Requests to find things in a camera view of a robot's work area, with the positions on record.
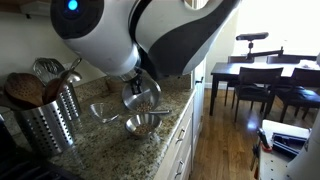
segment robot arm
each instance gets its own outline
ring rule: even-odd
[[[209,0],[192,10],[181,0],[52,0],[51,21],[80,57],[129,81],[140,57],[148,72],[190,73],[239,1]]]

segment white wall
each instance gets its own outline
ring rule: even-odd
[[[55,33],[49,17],[0,12],[0,84],[11,72],[32,73],[37,57],[56,58],[61,63],[71,63],[77,56]],[[83,84],[105,74],[82,61],[76,68]]]
[[[225,24],[216,41],[213,43],[207,55],[206,64],[206,88],[211,88],[212,76],[210,75],[212,68],[216,62],[227,62],[227,58],[233,52],[236,37],[238,12]]]

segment stainless steel bowl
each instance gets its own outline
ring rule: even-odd
[[[118,112],[108,103],[95,103],[89,107],[91,117],[101,123],[111,122],[119,116]]]
[[[141,93],[133,94],[130,84],[126,84],[122,90],[122,99],[125,106],[138,113],[153,111],[160,102],[161,89],[157,82],[148,77],[142,78]]]
[[[161,125],[161,119],[154,114],[138,114],[131,117],[125,124],[125,128],[134,136],[147,138]]]

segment cabinet drawer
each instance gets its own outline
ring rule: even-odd
[[[192,114],[193,114],[193,99],[190,101],[181,119],[180,125],[178,126],[171,140],[171,143],[158,169],[155,179],[159,179],[159,180],[174,179],[174,176],[175,176],[174,173],[176,172],[177,168],[179,168],[178,166],[179,166],[180,160],[182,160],[181,159],[182,153],[180,153],[180,150],[186,149],[186,147],[188,146],[191,147]]]
[[[185,167],[184,167],[183,171],[181,172],[181,174],[176,176],[175,180],[189,179],[189,175],[191,173],[191,163],[192,163],[191,162],[191,146],[190,146],[189,150],[187,151],[184,162],[185,162]]]
[[[191,118],[189,118],[187,127],[186,127],[186,136],[183,139],[181,146],[178,150],[178,153],[175,157],[175,160],[173,162],[173,166],[171,168],[171,171],[169,173],[168,180],[174,180],[179,179],[181,177],[181,174],[184,173],[186,166],[187,166],[187,154],[190,151],[191,152]]]

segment stainless steel utensil holder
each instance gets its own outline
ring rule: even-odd
[[[73,85],[71,83],[68,83],[65,86],[65,89],[60,94],[60,97],[63,100],[63,104],[68,114],[69,120],[78,118],[81,114],[81,109]]]
[[[14,111],[14,116],[33,151],[50,157],[68,149],[73,138],[61,98],[44,106]]]

